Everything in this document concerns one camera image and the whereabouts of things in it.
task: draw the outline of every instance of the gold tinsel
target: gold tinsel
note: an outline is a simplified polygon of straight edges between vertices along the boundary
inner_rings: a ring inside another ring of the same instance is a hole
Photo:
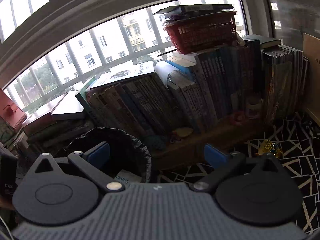
[[[264,140],[256,155],[262,156],[264,153],[273,153],[273,155],[279,159],[283,154],[283,151],[276,143]]]

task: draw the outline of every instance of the metal rivet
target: metal rivet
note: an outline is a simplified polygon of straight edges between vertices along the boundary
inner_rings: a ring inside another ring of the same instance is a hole
[[[209,184],[206,182],[200,181],[200,182],[196,182],[195,184],[193,184],[193,187],[197,190],[204,190],[209,187]]]
[[[107,184],[108,190],[119,190],[122,188],[122,184],[119,182],[110,182]]]

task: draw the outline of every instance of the wooden shelf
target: wooden shelf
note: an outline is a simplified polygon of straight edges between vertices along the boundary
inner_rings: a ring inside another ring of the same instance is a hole
[[[167,145],[164,151],[152,151],[153,166],[157,170],[166,170],[201,162],[204,160],[203,149],[207,143],[218,149],[228,150],[237,143],[254,138],[262,131],[260,120],[249,120],[242,126],[234,126],[226,118],[210,132],[192,134],[181,142]]]

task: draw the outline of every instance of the black garbage bag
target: black garbage bag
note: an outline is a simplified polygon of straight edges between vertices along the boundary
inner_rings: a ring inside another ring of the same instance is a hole
[[[141,182],[150,182],[151,155],[147,147],[123,130],[96,127],[59,150],[56,157],[74,151],[86,152],[103,141],[110,145],[110,159],[101,171],[114,178],[120,170],[126,170],[141,176]]]

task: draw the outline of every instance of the ribbed gray plastic surface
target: ribbed gray plastic surface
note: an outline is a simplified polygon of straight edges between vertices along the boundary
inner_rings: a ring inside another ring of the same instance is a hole
[[[123,192],[106,194],[94,212],[78,222],[55,228],[23,223],[13,235],[19,240],[306,238],[293,223],[272,228],[241,224],[225,215],[209,194],[190,191],[184,183],[132,184]]]

